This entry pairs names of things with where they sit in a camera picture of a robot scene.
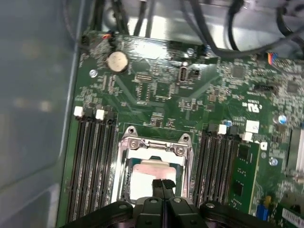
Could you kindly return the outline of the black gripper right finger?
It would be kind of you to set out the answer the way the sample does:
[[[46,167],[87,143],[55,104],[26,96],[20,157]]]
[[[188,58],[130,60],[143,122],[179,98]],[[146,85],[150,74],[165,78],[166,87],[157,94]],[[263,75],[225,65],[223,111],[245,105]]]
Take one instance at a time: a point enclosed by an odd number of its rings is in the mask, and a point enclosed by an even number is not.
[[[162,190],[173,228],[268,228],[270,223],[216,201],[196,207],[188,198],[176,197],[174,181],[164,179]]]

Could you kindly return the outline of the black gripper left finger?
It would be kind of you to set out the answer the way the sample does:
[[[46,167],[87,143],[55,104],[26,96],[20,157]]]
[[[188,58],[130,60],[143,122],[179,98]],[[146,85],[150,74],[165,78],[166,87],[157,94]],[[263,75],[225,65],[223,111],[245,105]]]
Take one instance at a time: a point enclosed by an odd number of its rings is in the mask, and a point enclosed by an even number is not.
[[[153,196],[137,200],[135,206],[117,201],[64,225],[65,228],[161,228],[162,180],[152,181]]]

